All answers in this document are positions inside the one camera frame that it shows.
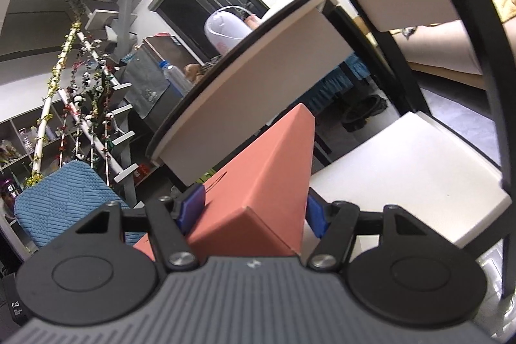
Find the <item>staircase with flower garland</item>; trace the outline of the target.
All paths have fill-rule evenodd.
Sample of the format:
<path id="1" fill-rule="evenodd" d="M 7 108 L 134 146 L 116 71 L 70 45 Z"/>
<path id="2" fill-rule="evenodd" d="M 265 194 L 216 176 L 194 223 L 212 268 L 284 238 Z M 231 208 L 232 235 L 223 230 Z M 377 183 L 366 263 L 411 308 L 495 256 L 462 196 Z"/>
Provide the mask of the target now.
<path id="1" fill-rule="evenodd" d="M 86 0 L 66 1 L 74 20 L 46 84 L 25 186 L 34 186 L 44 178 L 46 129 L 56 113 L 53 100 L 58 97 L 62 103 L 58 167 L 66 164 L 64 154 L 69 150 L 72 161 L 88 164 L 108 186 L 125 196 L 129 206 L 135 207 L 134 175 L 138 165 L 131 161 L 129 140 L 135 133 L 128 129 L 132 106 L 123 101 L 131 85 L 115 76 L 119 68 L 109 64 L 102 40 L 83 29 L 83 19 L 89 12 Z"/>

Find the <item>white pink humidifier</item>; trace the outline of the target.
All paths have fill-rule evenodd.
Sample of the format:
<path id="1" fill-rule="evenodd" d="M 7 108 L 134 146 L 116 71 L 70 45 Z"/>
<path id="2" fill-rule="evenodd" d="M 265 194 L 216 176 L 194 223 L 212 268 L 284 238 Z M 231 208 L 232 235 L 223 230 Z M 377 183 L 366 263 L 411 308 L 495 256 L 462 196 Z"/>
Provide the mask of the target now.
<path id="1" fill-rule="evenodd" d="M 205 36 L 221 56 L 230 52 L 251 32 L 251 28 L 233 10 L 251 12 L 241 6 L 222 7 L 206 19 L 204 24 Z"/>

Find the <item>beige sofa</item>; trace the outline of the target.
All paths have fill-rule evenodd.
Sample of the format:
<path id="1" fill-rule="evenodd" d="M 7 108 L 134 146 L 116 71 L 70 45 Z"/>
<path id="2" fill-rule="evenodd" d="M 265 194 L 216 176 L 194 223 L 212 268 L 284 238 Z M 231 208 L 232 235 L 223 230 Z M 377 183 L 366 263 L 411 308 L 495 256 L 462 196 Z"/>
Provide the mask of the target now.
<path id="1" fill-rule="evenodd" d="M 492 0 L 505 29 L 515 46 L 515 0 Z M 421 25 L 412 33 L 391 32 L 412 70 L 484 89 L 483 73 L 471 42 L 460 20 Z"/>

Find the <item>wall shelf with items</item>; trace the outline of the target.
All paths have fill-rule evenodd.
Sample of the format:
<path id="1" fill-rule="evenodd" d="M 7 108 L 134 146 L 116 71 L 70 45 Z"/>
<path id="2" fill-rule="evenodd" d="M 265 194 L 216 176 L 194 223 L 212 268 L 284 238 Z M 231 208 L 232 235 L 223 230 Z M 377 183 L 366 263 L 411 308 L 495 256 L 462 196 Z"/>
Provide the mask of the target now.
<path id="1" fill-rule="evenodd" d="M 16 219 L 14 203 L 32 173 L 36 123 L 41 111 L 40 107 L 34 108 L 1 123 L 1 237 L 22 260 L 28 259 L 37 245 Z M 53 118 L 45 130 L 40 167 L 44 176 L 74 158 L 72 119 L 60 100 L 52 103 L 50 113 Z"/>

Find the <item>clear water bottle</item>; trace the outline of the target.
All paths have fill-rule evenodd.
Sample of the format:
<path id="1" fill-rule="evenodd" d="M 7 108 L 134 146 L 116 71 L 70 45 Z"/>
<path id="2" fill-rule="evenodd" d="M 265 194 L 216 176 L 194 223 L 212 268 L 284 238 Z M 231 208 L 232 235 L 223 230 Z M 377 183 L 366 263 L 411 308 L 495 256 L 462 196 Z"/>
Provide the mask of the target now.
<path id="1" fill-rule="evenodd" d="M 159 63 L 159 68 L 162 70 L 172 91 L 180 98 L 184 98 L 193 89 L 193 83 L 184 76 L 184 73 L 178 67 L 166 60 L 162 60 Z"/>

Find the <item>white table black edge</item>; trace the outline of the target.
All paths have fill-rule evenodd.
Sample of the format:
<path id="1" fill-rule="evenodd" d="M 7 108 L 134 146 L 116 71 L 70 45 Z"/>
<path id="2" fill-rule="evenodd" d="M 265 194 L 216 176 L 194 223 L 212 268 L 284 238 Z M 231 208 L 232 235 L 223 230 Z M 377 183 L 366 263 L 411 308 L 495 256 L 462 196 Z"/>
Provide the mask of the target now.
<path id="1" fill-rule="evenodd" d="M 146 154 L 189 185 L 285 110 L 357 48 L 324 7 L 294 0 L 244 37 L 164 119 Z"/>

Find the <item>black trash bin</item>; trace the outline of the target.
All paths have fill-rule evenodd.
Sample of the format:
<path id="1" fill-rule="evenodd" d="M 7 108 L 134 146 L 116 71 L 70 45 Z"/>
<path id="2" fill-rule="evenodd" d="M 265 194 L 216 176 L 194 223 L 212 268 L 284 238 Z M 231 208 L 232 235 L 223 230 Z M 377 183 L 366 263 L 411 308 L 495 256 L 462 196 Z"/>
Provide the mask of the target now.
<path id="1" fill-rule="evenodd" d="M 353 133 L 366 126 L 370 117 L 383 113 L 387 109 L 387 101 L 378 94 L 366 96 L 344 112 L 341 125 L 348 133 Z"/>

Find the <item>teal skirted chair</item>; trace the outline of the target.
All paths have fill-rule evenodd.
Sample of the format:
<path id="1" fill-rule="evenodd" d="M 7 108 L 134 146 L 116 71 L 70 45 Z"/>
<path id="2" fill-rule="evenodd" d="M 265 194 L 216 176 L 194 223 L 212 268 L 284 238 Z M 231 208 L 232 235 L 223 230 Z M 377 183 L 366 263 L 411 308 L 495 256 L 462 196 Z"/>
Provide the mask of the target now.
<path id="1" fill-rule="evenodd" d="M 345 65 L 358 81 L 370 76 L 368 68 L 355 53 L 348 56 L 342 65 Z M 337 66 L 296 102 L 303 103 L 313 115 L 317 115 L 326 109 L 339 94 L 347 93 L 352 88 L 354 88 L 353 82 L 344 73 L 344 70 Z"/>

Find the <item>pink box lid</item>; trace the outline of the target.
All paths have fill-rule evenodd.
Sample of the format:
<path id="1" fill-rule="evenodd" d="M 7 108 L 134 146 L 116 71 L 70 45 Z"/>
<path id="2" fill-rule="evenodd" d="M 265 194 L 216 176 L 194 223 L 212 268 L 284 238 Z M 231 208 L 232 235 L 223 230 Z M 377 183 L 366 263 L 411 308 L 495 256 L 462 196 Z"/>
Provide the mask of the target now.
<path id="1" fill-rule="evenodd" d="M 299 104 L 205 182 L 205 208 L 187 237 L 200 260 L 300 255 L 314 132 Z"/>

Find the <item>brown figurine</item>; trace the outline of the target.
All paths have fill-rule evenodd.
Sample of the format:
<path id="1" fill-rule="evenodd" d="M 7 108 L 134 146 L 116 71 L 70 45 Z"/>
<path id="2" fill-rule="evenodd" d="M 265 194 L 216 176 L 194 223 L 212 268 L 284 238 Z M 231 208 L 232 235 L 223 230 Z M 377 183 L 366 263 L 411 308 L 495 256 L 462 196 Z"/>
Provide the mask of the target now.
<path id="1" fill-rule="evenodd" d="M 204 77 L 202 66 L 200 64 L 186 65 L 184 67 L 184 76 L 193 85 L 196 85 Z"/>

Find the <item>blue covered chair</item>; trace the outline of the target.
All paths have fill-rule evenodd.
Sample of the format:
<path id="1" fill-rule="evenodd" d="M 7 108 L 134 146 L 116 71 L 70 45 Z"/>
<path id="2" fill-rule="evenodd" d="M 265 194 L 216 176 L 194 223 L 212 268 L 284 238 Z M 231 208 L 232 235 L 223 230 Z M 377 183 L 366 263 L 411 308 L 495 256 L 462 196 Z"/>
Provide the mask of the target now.
<path id="1" fill-rule="evenodd" d="M 89 165 L 69 162 L 16 198 L 14 214 L 32 242 L 43 248 L 105 202 L 123 202 Z"/>

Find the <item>grey refrigerator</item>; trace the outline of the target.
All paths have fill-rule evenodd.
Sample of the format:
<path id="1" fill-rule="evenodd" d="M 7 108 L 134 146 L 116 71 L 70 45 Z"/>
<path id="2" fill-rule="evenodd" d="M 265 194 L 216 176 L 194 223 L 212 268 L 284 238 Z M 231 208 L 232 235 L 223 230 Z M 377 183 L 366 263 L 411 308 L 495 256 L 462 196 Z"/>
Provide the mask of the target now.
<path id="1" fill-rule="evenodd" d="M 166 33 L 145 37 L 122 59 L 125 65 L 122 82 L 131 85 L 124 100 L 151 131 L 155 132 L 178 106 L 189 83 L 182 77 L 177 82 L 169 81 L 163 67 L 169 64 L 182 72 L 186 65 L 196 62 L 176 37 Z"/>

